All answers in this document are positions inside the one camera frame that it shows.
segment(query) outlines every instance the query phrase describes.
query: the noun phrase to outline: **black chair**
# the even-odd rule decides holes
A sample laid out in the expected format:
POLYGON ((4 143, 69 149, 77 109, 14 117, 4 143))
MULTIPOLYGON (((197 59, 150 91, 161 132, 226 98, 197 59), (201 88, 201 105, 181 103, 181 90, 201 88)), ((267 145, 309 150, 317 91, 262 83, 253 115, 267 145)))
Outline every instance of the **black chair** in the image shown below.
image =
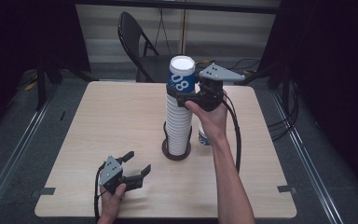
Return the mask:
POLYGON ((118 21, 118 37, 128 56, 138 68, 137 82, 166 83, 171 59, 176 55, 160 55, 145 35, 142 27, 128 12, 122 12, 118 21), (141 37, 145 40, 144 53, 140 56, 141 37), (147 56, 152 50, 154 55, 147 56))

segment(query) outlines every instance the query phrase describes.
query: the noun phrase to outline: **gray carpet floor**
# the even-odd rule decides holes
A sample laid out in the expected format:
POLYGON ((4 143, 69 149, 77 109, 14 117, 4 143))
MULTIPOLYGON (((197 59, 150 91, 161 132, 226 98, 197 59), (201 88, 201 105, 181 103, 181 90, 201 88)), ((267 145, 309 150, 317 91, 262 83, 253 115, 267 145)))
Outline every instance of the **gray carpet floor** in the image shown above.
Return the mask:
MULTIPOLYGON (((223 62, 219 65, 230 67, 230 64, 223 62)), ((91 69, 89 75, 97 78, 123 80, 135 78, 135 67, 131 63, 95 63, 91 65, 91 69)), ((38 197, 35 197, 33 192, 45 186, 88 84, 69 72, 62 72, 62 75, 64 77, 62 84, 52 96, 46 115, 26 148, 7 190, 2 195, 0 223, 94 223, 93 217, 41 218, 34 214, 38 197)), ((21 82, 31 77, 32 73, 29 73, 21 82)), ((271 124, 280 121, 281 117, 274 104, 271 90, 267 88, 267 81, 267 77, 260 78, 250 86, 255 89, 266 123, 271 124)), ((24 91, 23 88, 24 86, 19 87, 18 93, 0 120, 0 173, 35 113, 37 89, 24 91)), ((48 85, 47 90, 51 89, 53 85, 48 85)), ((331 194, 343 223, 358 223, 358 181, 345 161, 330 146, 323 130, 315 124, 307 106, 301 100, 301 94, 296 129, 331 194)), ((290 136, 287 134, 275 141, 274 146, 289 186, 296 188, 293 198, 297 215, 291 219, 258 219, 256 222, 331 223, 290 136)), ((118 219, 117 223, 217 223, 217 220, 118 219)))

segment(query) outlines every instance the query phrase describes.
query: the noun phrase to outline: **wall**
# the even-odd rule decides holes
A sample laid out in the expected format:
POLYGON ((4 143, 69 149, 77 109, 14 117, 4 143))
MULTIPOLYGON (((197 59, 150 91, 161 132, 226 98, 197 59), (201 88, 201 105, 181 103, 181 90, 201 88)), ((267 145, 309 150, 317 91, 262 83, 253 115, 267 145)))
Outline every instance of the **wall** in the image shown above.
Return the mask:
MULTIPOLYGON (((202 2, 221 4, 216 0, 202 2)), ((229 0, 224 4, 277 7, 280 1, 229 0)), ((130 61, 117 37, 118 17, 122 11, 128 11, 141 24, 152 42, 156 40, 160 21, 157 8, 78 5, 76 9, 91 63, 130 61)), ((198 10, 185 12, 182 9, 163 9, 162 13, 172 53, 216 60, 261 58, 275 18, 274 15, 198 10)), ((162 27, 157 44, 160 53, 169 52, 162 27)))

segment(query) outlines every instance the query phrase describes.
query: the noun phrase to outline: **floor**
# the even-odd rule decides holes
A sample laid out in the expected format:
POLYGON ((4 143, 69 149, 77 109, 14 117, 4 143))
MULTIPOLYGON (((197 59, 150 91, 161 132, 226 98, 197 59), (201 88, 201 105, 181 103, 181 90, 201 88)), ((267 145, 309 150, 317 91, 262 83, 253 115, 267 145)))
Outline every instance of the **floor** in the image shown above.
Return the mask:
MULTIPOLYGON (((230 67, 229 63, 225 62, 219 65, 230 67)), ((135 78, 135 68, 131 63, 95 63, 91 65, 91 69, 92 73, 89 75, 100 79, 132 81, 135 78)), ((95 222, 93 217, 42 218, 34 214, 37 192, 44 187, 48 179, 88 84, 67 71, 62 71, 62 75, 64 79, 60 85, 47 86, 49 105, 43 114, 37 114, 35 111, 37 88, 25 91, 23 85, 19 86, 18 93, 0 120, 0 180, 6 180, 0 182, 6 183, 0 184, 0 223, 95 222), (34 116, 40 118, 35 125, 37 129, 29 130, 27 128, 34 116), (25 132, 31 133, 27 141, 21 140, 25 132), (18 163, 7 167, 9 161, 18 163)), ((32 71, 25 74, 21 83, 30 80, 32 76, 32 71)), ((269 90, 267 81, 267 77, 260 78, 250 86, 255 89, 266 123, 271 130, 271 137, 274 138, 284 132, 285 126, 280 122, 280 109, 275 103, 280 90, 269 90)), ((290 106, 296 105, 295 102, 292 100, 290 106)), ((295 127, 302 141, 300 148, 296 147, 290 133, 274 141, 274 146, 292 190, 297 215, 291 219, 260 218, 256 223, 358 223, 358 181, 345 161, 330 146, 323 130, 318 128, 301 100, 301 91, 298 94, 295 127), (304 164, 313 166, 317 173, 310 173, 309 167, 304 164)), ((217 220, 117 220, 117 223, 162 222, 217 223, 217 220)))

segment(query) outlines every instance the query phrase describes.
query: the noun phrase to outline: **light wood tabletop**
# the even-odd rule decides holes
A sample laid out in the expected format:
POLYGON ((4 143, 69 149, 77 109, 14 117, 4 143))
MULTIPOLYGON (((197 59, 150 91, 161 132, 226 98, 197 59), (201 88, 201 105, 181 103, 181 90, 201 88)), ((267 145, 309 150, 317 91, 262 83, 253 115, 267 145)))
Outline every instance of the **light wood tabletop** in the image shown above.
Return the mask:
MULTIPOLYGON (((290 218, 296 207, 255 92, 225 86, 241 127, 241 181, 256 217, 290 218)), ((95 176, 109 155, 135 156, 123 163, 124 175, 138 175, 151 164, 144 186, 126 192, 119 217, 217 217, 216 180, 210 147, 198 140, 199 119, 193 115, 191 153, 182 161, 161 151, 165 139, 165 84, 91 82, 83 96, 46 183, 53 195, 41 195, 40 217, 93 217, 95 176)), ((236 156, 230 115, 227 136, 236 156)))

